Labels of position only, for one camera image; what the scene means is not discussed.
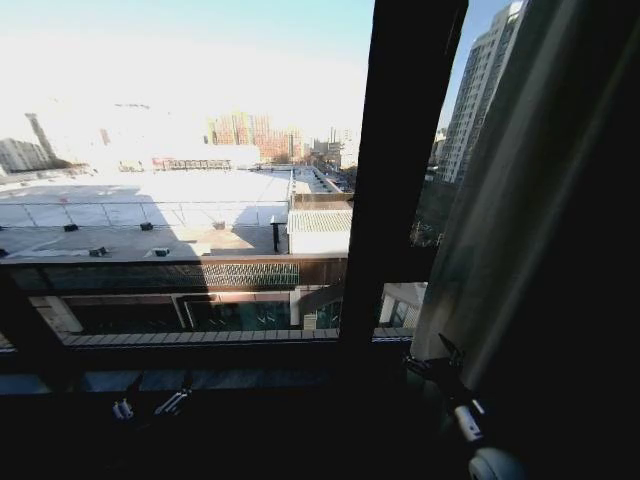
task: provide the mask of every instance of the glass window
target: glass window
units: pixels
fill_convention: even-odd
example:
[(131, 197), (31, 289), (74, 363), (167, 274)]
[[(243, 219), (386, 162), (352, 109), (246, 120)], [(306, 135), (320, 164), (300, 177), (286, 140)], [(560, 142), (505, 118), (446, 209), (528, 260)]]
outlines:
[[(469, 134), (466, 139), (465, 150), (472, 151), (477, 141), (479, 131), (482, 127), (482, 122), (490, 109), (490, 99), (498, 88), (500, 75), (504, 71), (504, 64), (509, 61), (508, 56), (496, 58), (491, 65), (485, 65), (487, 68), (486, 75), (488, 79), (483, 84), (478, 84), (473, 87), (472, 98), (474, 101), (470, 103), (469, 109), (463, 112), (458, 112), (454, 109), (454, 105), (462, 98), (462, 90), (460, 85), (464, 85), (466, 78), (469, 74), (465, 71), (464, 65), (473, 64), (475, 62), (474, 55), (479, 51), (478, 47), (474, 47), (474, 42), (485, 31), (488, 31), (492, 25), (498, 25), (498, 28), (505, 29), (508, 33), (503, 33), (505, 40), (495, 44), (493, 40), (490, 44), (485, 45), (486, 53), (483, 54), (486, 58), (489, 58), (494, 54), (494, 50), (502, 52), (506, 49), (507, 45), (512, 45), (516, 40), (516, 33), (524, 16), (523, 2), (513, 2), (506, 6), (496, 7), (490, 2), (478, 0), (469, 3), (469, 9), (465, 18), (465, 23), (462, 28), (462, 34), (460, 44), (456, 52), (456, 57), (453, 64), (453, 70), (451, 74), (451, 80), (447, 95), (444, 101), (444, 105), (440, 114), (440, 121), (438, 125), (438, 132), (440, 133), (440, 139), (444, 138), (443, 151), (448, 151), (451, 147), (464, 143), (467, 135), (467, 128), (455, 129), (449, 128), (450, 125), (463, 122), (465, 125), (470, 124), (473, 126), (472, 133)], [(474, 121), (472, 122), (472, 113), (475, 108)], [(433, 167), (439, 167), (443, 162), (443, 156), (434, 155), (429, 159), (429, 164)], [(473, 157), (456, 156), (452, 158), (452, 163), (449, 165), (452, 171), (466, 172), (468, 162), (473, 161)], [(411, 242), (415, 246), (435, 246), (439, 245), (442, 239), (446, 236), (446, 224), (449, 216), (449, 212), (455, 200), (456, 193), (464, 181), (464, 173), (458, 174), (455, 177), (448, 175), (448, 170), (436, 169), (439, 173), (435, 176), (425, 177), (422, 194), (416, 210), (416, 217), (414, 222), (414, 228), (411, 233)]]
[(0, 268), (69, 345), (337, 337), (373, 6), (5, 12)]

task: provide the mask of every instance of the tree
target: tree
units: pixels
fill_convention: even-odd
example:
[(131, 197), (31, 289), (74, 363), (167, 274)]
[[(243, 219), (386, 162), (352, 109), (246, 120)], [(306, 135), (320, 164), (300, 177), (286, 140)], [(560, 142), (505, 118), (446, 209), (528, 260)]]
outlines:
[(349, 187), (355, 190), (356, 176), (358, 175), (358, 167), (354, 166), (354, 167), (346, 168), (342, 171), (342, 173), (345, 175), (347, 183), (349, 184)]
[(291, 163), (291, 158), (286, 153), (281, 153), (277, 157), (271, 159), (271, 163), (274, 165), (284, 165)]

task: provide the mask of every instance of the dark window frame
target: dark window frame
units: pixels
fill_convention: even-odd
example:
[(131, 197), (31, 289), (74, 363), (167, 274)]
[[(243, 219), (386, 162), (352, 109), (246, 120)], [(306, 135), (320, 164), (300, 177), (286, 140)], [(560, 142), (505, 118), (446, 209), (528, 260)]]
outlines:
[[(427, 171), (428, 151), (416, 148), (416, 142), (397, 142), (389, 136), (389, 119), (416, 118), (416, 121), (403, 122), (402, 134), (406, 138), (432, 139), (435, 136), (467, 5), (467, 0), (428, 5), (412, 3), (410, 6), (397, 1), (376, 2), (358, 162), (358, 188), (354, 195), (340, 333), (336, 345), (339, 351), (348, 352), (348, 355), (357, 354), (361, 348), (375, 343), (372, 339), (378, 322), (376, 311), (386, 282), (416, 282), (429, 278), (437, 249), (412, 247), (410, 244), (411, 227)], [(425, 18), (432, 21), (425, 25)], [(419, 57), (434, 59), (430, 60), (428, 74), (420, 74), (422, 70), (419, 67), (408, 68)], [(415, 158), (415, 161), (407, 161), (401, 168), (392, 162), (394, 168), (386, 168), (387, 159), (394, 157)], [(73, 347), (65, 347), (3, 265), (0, 265), (0, 286), (5, 296), (5, 311), (11, 312), (0, 316), (0, 331), (16, 347), (25, 368), (35, 368), (41, 375), (60, 369), (72, 372), (71, 365), (77, 365), (81, 356), (83, 362), (88, 362), (86, 365), (83, 363), (83, 368), (117, 368), (117, 365), (135, 368), (131, 362), (148, 366), (171, 363), (166, 355), (170, 346), (158, 346), (153, 352), (140, 353), (139, 349), (101, 348), (97, 345), (89, 356), (86, 351), (82, 353)], [(315, 345), (314, 348), (319, 348), (317, 342)], [(245, 350), (255, 352), (256, 348), (256, 345), (240, 345), (224, 351), (227, 356), (237, 354), (234, 358), (239, 359), (246, 354)], [(202, 349), (171, 349), (172, 352), (176, 350), (184, 352), (187, 363), (197, 363), (202, 357)], [(193, 350), (197, 350), (196, 355), (193, 355)], [(178, 357), (173, 355), (171, 358), (177, 360)]]

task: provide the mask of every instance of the white roof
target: white roof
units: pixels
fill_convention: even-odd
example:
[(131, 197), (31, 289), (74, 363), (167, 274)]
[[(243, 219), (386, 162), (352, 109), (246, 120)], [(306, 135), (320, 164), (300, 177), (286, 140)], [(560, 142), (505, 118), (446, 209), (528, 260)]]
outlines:
[(255, 145), (197, 145), (174, 148), (152, 155), (176, 160), (250, 160), (260, 161), (260, 149)]
[(287, 233), (349, 232), (352, 210), (293, 210)]

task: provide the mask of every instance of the sky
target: sky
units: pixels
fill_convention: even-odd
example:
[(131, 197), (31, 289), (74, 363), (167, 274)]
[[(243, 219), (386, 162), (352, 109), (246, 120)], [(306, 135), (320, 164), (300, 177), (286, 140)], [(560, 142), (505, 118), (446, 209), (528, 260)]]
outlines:
[[(360, 124), (373, 0), (0, 1), (5, 112), (55, 98), (268, 113), (311, 136)], [(441, 126), (473, 40), (506, 5), (470, 3)]]

